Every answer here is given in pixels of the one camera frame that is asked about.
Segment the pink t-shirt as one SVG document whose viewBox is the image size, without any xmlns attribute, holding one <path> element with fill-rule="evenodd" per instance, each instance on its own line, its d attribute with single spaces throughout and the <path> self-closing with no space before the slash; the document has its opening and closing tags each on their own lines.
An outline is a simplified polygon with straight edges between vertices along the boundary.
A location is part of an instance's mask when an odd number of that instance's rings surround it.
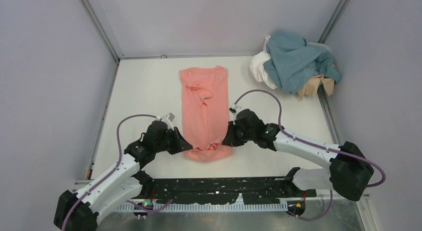
<svg viewBox="0 0 422 231">
<path fill-rule="evenodd" d="M 222 142 L 228 131 L 228 72 L 221 66 L 180 71 L 183 137 L 187 159 L 212 162 L 233 154 Z"/>
</svg>

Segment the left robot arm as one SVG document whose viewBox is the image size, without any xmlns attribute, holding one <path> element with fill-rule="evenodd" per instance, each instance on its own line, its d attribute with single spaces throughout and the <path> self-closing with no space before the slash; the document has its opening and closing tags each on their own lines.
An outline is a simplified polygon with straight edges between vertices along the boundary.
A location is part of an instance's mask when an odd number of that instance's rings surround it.
<svg viewBox="0 0 422 231">
<path fill-rule="evenodd" d="M 157 153 L 177 154 L 192 148 L 177 127 L 162 120 L 153 121 L 105 173 L 76 192 L 67 190 L 61 194 L 54 225 L 62 231 L 96 230 L 119 205 L 139 195 L 150 195 L 153 179 L 142 169 Z"/>
</svg>

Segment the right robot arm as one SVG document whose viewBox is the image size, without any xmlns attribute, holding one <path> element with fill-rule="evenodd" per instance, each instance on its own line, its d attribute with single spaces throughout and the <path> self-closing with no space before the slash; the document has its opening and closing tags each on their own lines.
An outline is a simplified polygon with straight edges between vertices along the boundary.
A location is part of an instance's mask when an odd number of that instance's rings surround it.
<svg viewBox="0 0 422 231">
<path fill-rule="evenodd" d="M 239 147 L 252 141 L 260 148 L 288 153 L 319 166 L 291 169 L 288 176 L 299 190 L 333 190 L 348 200 L 359 201 L 369 186 L 373 166 L 354 143 L 318 142 L 278 124 L 265 124 L 250 109 L 230 108 L 230 112 L 234 120 L 228 123 L 223 145 Z"/>
</svg>

